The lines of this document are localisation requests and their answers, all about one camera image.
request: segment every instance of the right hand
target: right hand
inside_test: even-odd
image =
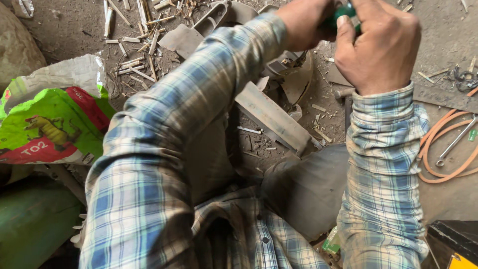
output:
[[[410,83],[421,39],[418,19],[382,0],[352,0],[362,35],[347,16],[337,19],[335,64],[360,95],[385,93]]]

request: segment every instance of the left hand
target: left hand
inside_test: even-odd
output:
[[[319,29],[319,25],[332,16],[338,0],[293,0],[276,14],[287,29],[286,50],[303,51],[314,48],[320,40],[334,41],[336,32]]]

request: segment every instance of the orange hose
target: orange hose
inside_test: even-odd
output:
[[[472,96],[473,94],[475,94],[476,92],[478,91],[478,87],[474,88],[472,91],[470,91],[467,96]],[[454,118],[456,117],[459,117],[461,115],[464,115],[464,114],[468,114],[470,112],[456,112],[456,109],[452,109],[450,110],[445,116],[443,116],[428,132],[427,134],[421,139],[420,141],[420,146],[422,146],[423,144],[425,144],[425,146],[422,148],[422,150],[420,150],[420,153],[418,154],[418,157],[417,159],[418,160],[421,160],[423,158],[423,162],[424,162],[424,166],[426,168],[426,170],[434,175],[434,176],[437,176],[437,177],[440,177],[441,179],[427,179],[425,178],[425,176],[423,176],[422,173],[418,173],[418,177],[423,180],[424,182],[427,182],[427,183],[441,183],[441,182],[445,182],[447,180],[450,180],[452,178],[455,178],[455,177],[463,177],[463,176],[467,176],[467,175],[471,175],[473,173],[476,173],[478,172],[478,168],[475,168],[473,170],[470,170],[470,171],[467,171],[467,172],[464,172],[464,173],[461,173],[463,172],[470,164],[471,162],[476,158],[476,156],[478,155],[478,146],[475,148],[475,150],[473,151],[473,153],[471,154],[471,156],[465,161],[465,163],[460,166],[455,172],[449,174],[449,175],[446,175],[446,174],[440,174],[440,173],[437,173],[435,171],[432,170],[432,168],[430,167],[430,164],[428,163],[428,150],[430,148],[430,145],[435,142],[439,137],[441,137],[442,135],[444,135],[446,132],[450,131],[450,130],[453,130],[457,127],[460,127],[462,125],[465,125],[465,124],[468,124],[471,122],[471,120],[465,120],[465,121],[462,121],[462,122],[459,122],[459,123],[456,123],[452,126],[449,126],[447,128],[445,128],[444,130],[442,130],[440,133],[438,133],[440,131],[440,129],[445,125],[447,124],[449,121],[453,120]]]

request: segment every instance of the dusty floor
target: dusty floor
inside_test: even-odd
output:
[[[0,0],[7,7],[11,4],[8,0]],[[140,35],[137,22],[139,21],[138,8],[136,1],[129,0],[131,10],[126,11],[121,2],[113,0],[123,14],[131,21],[132,28],[129,28],[124,21],[116,16],[115,26],[113,29],[112,39],[121,38],[123,36],[137,36]],[[284,0],[244,0],[241,2],[249,4],[256,9],[265,4],[284,5]],[[433,86],[442,90],[455,91],[450,89],[452,83],[447,80],[441,80],[440,76],[434,77],[437,80],[436,85],[430,84],[428,81],[417,75],[417,71],[429,74],[443,68],[453,68],[456,63],[462,67],[468,67],[471,58],[478,55],[478,0],[466,0],[470,7],[468,13],[465,13],[460,0],[415,0],[414,9],[411,11],[417,15],[423,27],[422,43],[420,46],[419,55],[415,64],[412,80],[418,84]],[[31,20],[21,21],[30,30],[35,37],[37,44],[43,52],[49,64],[61,60],[70,59],[76,56],[81,56],[86,53],[96,53],[103,50],[103,56],[107,61],[107,70],[112,69],[120,60],[120,49],[116,44],[107,45],[104,42],[104,14],[103,1],[101,0],[86,0],[86,1],[46,1],[33,0],[35,6],[34,18]],[[150,10],[154,11],[152,4],[148,1]],[[407,1],[403,1],[400,9],[407,5]],[[60,11],[59,19],[53,16],[52,10]],[[209,8],[206,5],[201,5],[194,13],[194,21],[197,20]],[[158,12],[152,12],[153,17],[159,15]],[[167,30],[174,29],[178,24],[186,23],[186,20],[180,16],[175,19],[162,23],[162,26]],[[125,43],[126,50],[132,48],[139,48],[135,43]],[[330,63],[325,62],[325,57],[333,57],[335,45],[333,43],[321,42],[315,49],[316,54],[312,54],[315,61],[315,67],[318,67],[322,74],[326,74]],[[160,70],[158,75],[167,73],[179,63],[174,62],[175,54],[164,49],[163,57],[159,59]],[[130,59],[136,58],[134,51],[131,51]],[[123,79],[132,85],[136,90],[143,90],[141,85],[130,79],[129,76],[123,76]],[[148,86],[152,83],[145,80]],[[124,93],[131,92],[131,90],[124,88]],[[345,141],[344,133],[344,109],[342,104],[338,103],[332,93],[331,88],[323,81],[321,74],[317,68],[314,68],[313,80],[310,89],[299,102],[303,110],[303,117],[299,123],[304,126],[311,134],[316,135],[312,130],[315,116],[320,111],[311,107],[315,103],[327,109],[329,113],[335,114],[335,117],[324,117],[320,119],[320,126],[324,127],[324,133],[333,139],[332,144],[343,143]],[[430,116],[430,121],[434,124],[448,109],[441,108],[434,105],[425,105]],[[249,121],[244,115],[240,113],[232,113],[235,115],[237,124],[243,127],[256,129],[257,125]],[[243,165],[257,168],[256,172],[265,171],[270,165],[287,153],[287,148],[277,143],[265,141],[267,137],[264,135],[251,134],[244,131],[235,131],[239,134],[239,145],[236,153],[233,153],[233,145],[231,148],[231,160],[242,163]],[[457,147],[450,153],[447,158],[444,168],[437,169],[433,165],[441,151],[451,143],[451,141],[458,135],[458,131],[451,132],[438,140],[430,151],[432,168],[438,171],[450,172],[455,170],[464,162],[470,155],[471,151],[476,147],[477,141],[468,142],[463,139]],[[277,150],[265,150],[267,147],[277,147]],[[258,154],[263,159],[258,159],[252,156],[241,154],[241,151],[250,151]],[[474,161],[470,167],[476,167],[478,161]],[[462,220],[477,220],[478,211],[476,208],[476,201],[478,201],[478,176],[477,174],[452,179],[441,184],[427,184],[420,182],[421,202],[424,208],[425,222],[428,223],[434,219],[462,219]]]

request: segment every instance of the red label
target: red label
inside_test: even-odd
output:
[[[102,134],[106,134],[109,126],[109,118],[101,111],[98,105],[96,105],[95,99],[79,87],[68,87],[66,92],[88,116],[88,119],[95,127]]]
[[[14,150],[0,149],[0,163],[27,164],[35,162],[52,163],[71,156],[77,151],[72,143],[55,146],[46,136],[34,139]]]

